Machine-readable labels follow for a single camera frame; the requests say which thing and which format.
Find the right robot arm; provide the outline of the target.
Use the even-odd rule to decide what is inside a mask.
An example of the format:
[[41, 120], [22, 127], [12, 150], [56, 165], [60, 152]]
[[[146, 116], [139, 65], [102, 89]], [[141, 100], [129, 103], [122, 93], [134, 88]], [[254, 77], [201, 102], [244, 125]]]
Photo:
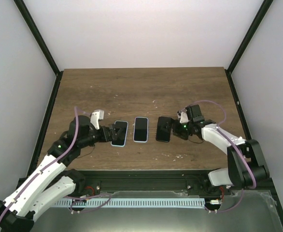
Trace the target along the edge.
[[208, 195], [214, 194], [223, 185], [254, 189], [259, 181], [270, 177], [259, 142], [237, 137], [222, 129], [218, 123], [206, 120], [197, 104], [178, 111], [176, 119], [158, 118], [156, 140], [169, 142], [171, 135], [183, 140], [195, 135], [226, 154], [227, 168], [209, 172], [208, 178], [201, 183], [203, 192]]

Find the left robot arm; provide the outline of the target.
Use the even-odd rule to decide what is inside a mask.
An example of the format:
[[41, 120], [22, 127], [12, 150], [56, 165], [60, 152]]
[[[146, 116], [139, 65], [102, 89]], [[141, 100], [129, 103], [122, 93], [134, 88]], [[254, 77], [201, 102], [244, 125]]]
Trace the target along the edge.
[[33, 173], [10, 196], [0, 200], [0, 228], [7, 232], [29, 232], [34, 222], [58, 200], [81, 195], [86, 185], [84, 175], [66, 168], [83, 148], [116, 141], [123, 131], [115, 124], [93, 125], [88, 116], [76, 116]]

